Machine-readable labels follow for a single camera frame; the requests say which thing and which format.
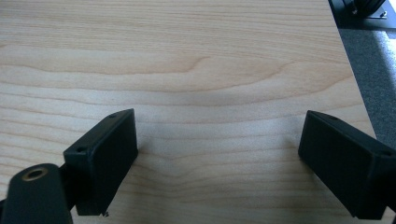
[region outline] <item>light wood tabletop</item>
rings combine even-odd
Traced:
[[[0,198],[127,108],[139,155],[75,223],[391,222],[297,154],[308,109],[375,136],[327,0],[0,1]]]

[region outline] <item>floor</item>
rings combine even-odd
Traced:
[[[339,32],[376,137],[396,149],[396,33]]]

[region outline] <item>wood surface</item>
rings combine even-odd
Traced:
[[[374,136],[326,0],[0,1],[0,198],[126,108],[140,154],[75,223],[391,222],[297,155],[308,109]]]

